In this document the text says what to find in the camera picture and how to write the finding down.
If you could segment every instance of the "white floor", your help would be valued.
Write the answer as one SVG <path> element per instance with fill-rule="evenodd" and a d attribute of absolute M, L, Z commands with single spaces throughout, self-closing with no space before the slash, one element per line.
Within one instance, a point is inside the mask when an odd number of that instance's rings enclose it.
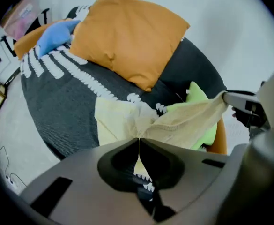
<path fill-rule="evenodd" d="M 4 178 L 5 174 L 8 176 L 7 184 L 18 194 L 25 188 L 19 178 L 28 185 L 59 162 L 37 132 L 22 92 L 20 75 L 10 84 L 0 110 L 0 149 L 0 171 Z"/>

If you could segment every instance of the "white wall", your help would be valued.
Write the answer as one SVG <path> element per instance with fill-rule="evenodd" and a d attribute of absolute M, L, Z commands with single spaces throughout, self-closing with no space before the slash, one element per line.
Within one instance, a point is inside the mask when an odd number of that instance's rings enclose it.
<path fill-rule="evenodd" d="M 50 0 L 54 20 L 95 0 Z M 259 0 L 148 0 L 186 19 L 190 39 L 229 89 L 257 91 L 274 71 L 274 20 Z"/>

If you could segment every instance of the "orange fabric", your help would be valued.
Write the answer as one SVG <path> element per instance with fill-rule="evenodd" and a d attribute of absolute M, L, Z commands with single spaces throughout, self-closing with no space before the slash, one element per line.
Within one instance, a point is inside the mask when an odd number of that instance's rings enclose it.
<path fill-rule="evenodd" d="M 140 0 L 97 0 L 77 28 L 70 52 L 151 91 L 190 25 Z"/>
<path fill-rule="evenodd" d="M 208 152 L 227 154 L 226 134 L 223 119 L 217 123 L 216 137 L 211 146 L 206 146 Z"/>
<path fill-rule="evenodd" d="M 52 24 L 63 21 L 62 20 L 58 20 L 46 25 L 43 25 L 39 28 L 36 28 L 35 30 L 29 32 L 28 34 L 26 34 L 25 36 L 23 36 L 21 39 L 19 39 L 15 44 L 14 44 L 14 51 L 18 57 L 18 59 L 20 60 L 24 54 L 28 53 L 29 50 L 36 46 L 37 41 L 41 38 L 42 34 L 44 33 L 44 31 Z"/>

